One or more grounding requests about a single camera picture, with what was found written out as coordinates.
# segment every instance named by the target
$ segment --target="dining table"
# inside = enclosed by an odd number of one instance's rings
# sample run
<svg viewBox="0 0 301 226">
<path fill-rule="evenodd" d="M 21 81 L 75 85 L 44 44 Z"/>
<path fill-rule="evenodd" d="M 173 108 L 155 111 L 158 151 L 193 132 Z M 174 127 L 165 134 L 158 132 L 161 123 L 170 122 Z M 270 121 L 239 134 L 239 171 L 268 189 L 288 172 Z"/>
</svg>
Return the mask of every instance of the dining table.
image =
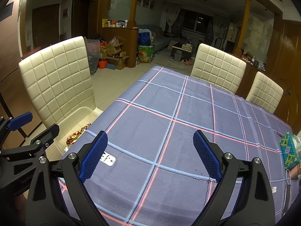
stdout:
<svg viewBox="0 0 301 226">
<path fill-rule="evenodd" d="M 194 145 L 201 130 L 210 142 L 237 159 L 258 157 L 273 190 L 275 220 L 282 217 L 285 186 L 291 201 L 298 180 L 289 179 L 279 140 L 292 132 L 279 118 L 208 82 L 155 66 L 115 100 L 64 154 L 77 153 L 101 131 L 113 164 L 99 162 L 84 183 L 111 226 L 189 226 L 200 214 L 217 182 L 209 177 Z M 222 218 L 231 215 L 242 180 Z M 71 216 L 79 219 L 60 180 Z"/>
</svg>

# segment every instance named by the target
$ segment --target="blue gripper pad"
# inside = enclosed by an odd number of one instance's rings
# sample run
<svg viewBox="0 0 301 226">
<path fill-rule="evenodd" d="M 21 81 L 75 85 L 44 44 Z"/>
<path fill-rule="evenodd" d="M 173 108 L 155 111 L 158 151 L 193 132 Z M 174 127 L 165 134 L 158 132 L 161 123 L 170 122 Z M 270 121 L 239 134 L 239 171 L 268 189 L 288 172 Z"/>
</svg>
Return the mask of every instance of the blue gripper pad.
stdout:
<svg viewBox="0 0 301 226">
<path fill-rule="evenodd" d="M 198 131 L 193 134 L 193 145 L 195 146 L 195 149 L 197 150 L 209 176 L 219 182 L 222 178 L 219 160 Z"/>
<path fill-rule="evenodd" d="M 10 131 L 15 131 L 20 127 L 23 127 L 24 125 L 28 124 L 32 120 L 33 120 L 33 115 L 31 114 L 31 112 L 24 113 L 12 119 L 7 125 L 7 129 Z"/>
<path fill-rule="evenodd" d="M 79 179 L 84 183 L 91 178 L 102 154 L 108 145 L 108 136 L 103 132 L 81 163 Z"/>
</svg>

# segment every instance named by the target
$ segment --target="quilted chair back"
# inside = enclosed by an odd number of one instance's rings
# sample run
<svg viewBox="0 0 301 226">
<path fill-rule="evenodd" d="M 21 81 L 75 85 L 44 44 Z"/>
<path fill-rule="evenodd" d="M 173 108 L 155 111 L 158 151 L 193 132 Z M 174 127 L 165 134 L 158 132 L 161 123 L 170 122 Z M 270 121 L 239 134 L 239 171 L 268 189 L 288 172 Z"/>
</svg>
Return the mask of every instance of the quilted chair back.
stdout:
<svg viewBox="0 0 301 226">
<path fill-rule="evenodd" d="M 282 94 L 283 89 L 277 83 L 258 71 L 246 100 L 273 114 Z"/>
<path fill-rule="evenodd" d="M 202 43 L 190 76 L 235 94 L 245 69 L 246 62 Z"/>
<path fill-rule="evenodd" d="M 42 49 L 22 60 L 19 69 L 46 127 L 59 123 L 80 107 L 96 108 L 83 37 Z"/>
</svg>

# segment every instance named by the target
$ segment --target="white label sticker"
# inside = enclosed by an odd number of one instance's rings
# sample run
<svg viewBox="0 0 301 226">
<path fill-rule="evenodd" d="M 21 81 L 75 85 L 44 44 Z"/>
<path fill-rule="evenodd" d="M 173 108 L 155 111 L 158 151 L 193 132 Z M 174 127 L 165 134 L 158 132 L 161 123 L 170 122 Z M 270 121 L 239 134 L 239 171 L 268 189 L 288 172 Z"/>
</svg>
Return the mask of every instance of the white label sticker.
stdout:
<svg viewBox="0 0 301 226">
<path fill-rule="evenodd" d="M 100 161 L 102 161 L 103 163 L 105 163 L 109 166 L 112 166 L 115 163 L 116 158 L 114 156 L 110 155 L 109 153 L 104 152 L 100 158 Z"/>
</svg>

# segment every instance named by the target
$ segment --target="window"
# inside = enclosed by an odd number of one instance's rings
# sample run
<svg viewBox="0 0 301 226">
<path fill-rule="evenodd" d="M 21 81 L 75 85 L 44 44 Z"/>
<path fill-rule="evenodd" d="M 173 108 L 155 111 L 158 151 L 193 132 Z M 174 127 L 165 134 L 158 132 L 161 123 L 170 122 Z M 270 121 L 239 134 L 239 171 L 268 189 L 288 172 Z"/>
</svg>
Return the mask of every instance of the window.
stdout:
<svg viewBox="0 0 301 226">
<path fill-rule="evenodd" d="M 183 28 L 198 33 L 206 34 L 208 23 L 211 17 L 190 10 L 183 10 L 185 11 Z"/>
</svg>

